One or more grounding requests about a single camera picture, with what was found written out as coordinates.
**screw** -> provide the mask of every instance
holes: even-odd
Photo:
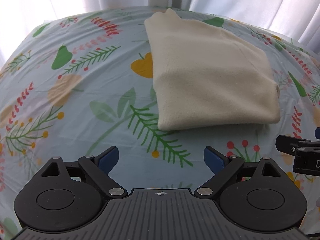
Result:
[[[124,189],[119,187],[114,187],[111,190],[109,190],[109,194],[113,196],[120,196],[123,193],[124,193]]]
[[[213,191],[212,191],[212,189],[210,189],[208,187],[201,187],[201,188],[198,188],[197,192],[200,195],[207,196],[207,195],[212,194]]]

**curtain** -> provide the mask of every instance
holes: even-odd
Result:
[[[320,52],[320,0],[0,0],[0,68],[25,36],[44,21],[145,5],[224,15],[284,34]]]

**bed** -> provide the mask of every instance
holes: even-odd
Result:
[[[273,158],[308,201],[300,229],[320,231],[320,179],[292,172],[278,152],[279,134],[315,140],[320,126],[320,58],[283,35],[218,15],[173,8],[231,31],[262,49],[280,88],[277,124],[224,125],[162,132],[155,121],[152,55],[144,20],[162,7],[111,9],[66,17],[35,28],[0,70],[0,237],[21,228],[18,192],[51,157],[76,161],[119,149],[109,176],[127,189],[196,189],[211,176],[203,150],[212,146],[247,162]]]

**gray ribbed plate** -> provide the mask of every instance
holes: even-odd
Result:
[[[124,199],[110,200],[90,224],[66,233],[25,228],[16,240],[308,240],[297,229],[278,234],[244,230],[221,215],[212,200],[188,189],[134,189]]]

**cream sweater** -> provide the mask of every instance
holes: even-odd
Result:
[[[279,122],[279,87],[261,49],[172,9],[144,23],[159,129]]]

